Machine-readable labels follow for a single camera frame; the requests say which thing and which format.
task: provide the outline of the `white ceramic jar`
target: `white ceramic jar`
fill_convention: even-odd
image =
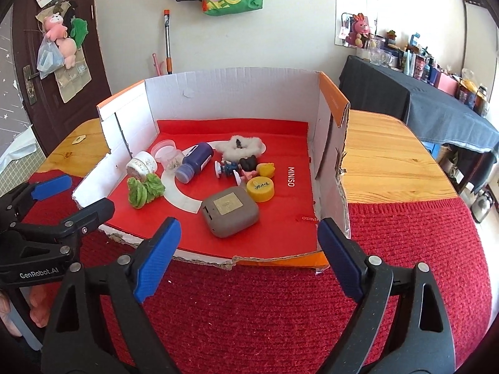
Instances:
[[[130,177],[144,182],[149,173],[158,169],[158,163],[148,152],[138,152],[126,165],[126,172]]]

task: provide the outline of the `cardboard box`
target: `cardboard box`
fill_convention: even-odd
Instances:
[[[112,199],[115,215],[101,229],[132,246],[151,237],[167,216],[176,217],[183,230],[177,259],[223,268],[236,263],[325,268],[318,221],[332,217],[350,237],[340,182],[349,107],[320,72],[237,68],[147,79],[98,105],[110,153],[73,198],[80,207]],[[267,149],[260,160],[276,165],[276,194],[259,204],[257,224],[225,239],[209,232],[197,213],[201,200],[235,185],[216,179],[214,160],[187,185],[163,175],[165,198],[140,210],[128,203],[125,165],[134,154],[166,138],[186,151],[199,141],[232,135],[261,137]]]

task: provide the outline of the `pink plush toy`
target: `pink plush toy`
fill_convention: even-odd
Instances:
[[[44,19],[45,37],[54,42],[58,38],[67,38],[67,27],[62,24],[63,18],[59,14],[52,14]]]
[[[353,19],[355,20],[353,23],[353,31],[345,38],[345,41],[351,45],[362,48],[362,37],[369,37],[369,24],[363,13],[354,15]]]
[[[67,69],[74,67],[76,63],[76,42],[71,38],[56,39],[56,45],[64,57],[64,65]]]

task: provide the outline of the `red mat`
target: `red mat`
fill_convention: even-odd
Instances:
[[[165,139],[175,141],[185,150],[203,141],[226,141],[232,135],[258,136],[266,145],[260,163],[273,162],[276,167],[275,196],[260,203],[260,220],[234,236],[219,239],[210,232],[203,216],[185,212],[160,197],[141,209],[128,203],[126,178],[111,193],[109,199],[116,205],[114,217],[107,223],[122,232],[147,239],[164,221],[174,216],[182,225],[180,249],[199,254],[224,257],[234,256],[273,259],[311,253],[317,250],[317,229],[303,216],[314,218],[312,187],[307,147],[307,123],[277,121],[275,119],[217,119],[215,121],[159,121],[160,134],[153,145]],[[233,177],[216,178],[214,158],[202,173],[191,182],[177,187],[186,196],[203,200],[235,185]],[[288,186],[288,167],[294,168],[295,185]]]
[[[60,172],[34,175],[48,180]],[[73,178],[73,186],[80,179]],[[55,224],[76,211],[70,191],[38,203],[26,221]],[[491,313],[487,264],[469,210],[459,199],[349,205],[353,238],[366,253],[396,266],[424,260],[447,307],[462,363],[482,339]],[[103,233],[85,237],[85,266],[105,264],[131,248]],[[396,300],[392,297],[369,361],[380,354]],[[126,350],[109,304],[109,329]],[[153,327],[184,374],[315,373],[346,326],[354,303],[327,270],[236,266],[231,271],[172,262],[144,303]]]

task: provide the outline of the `wooden table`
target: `wooden table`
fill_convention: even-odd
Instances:
[[[72,145],[80,135],[87,137]],[[393,117],[350,111],[345,150],[343,186],[348,202],[411,202],[457,196],[430,153]],[[76,128],[38,172],[61,170],[84,177],[108,152],[99,120],[91,119]]]

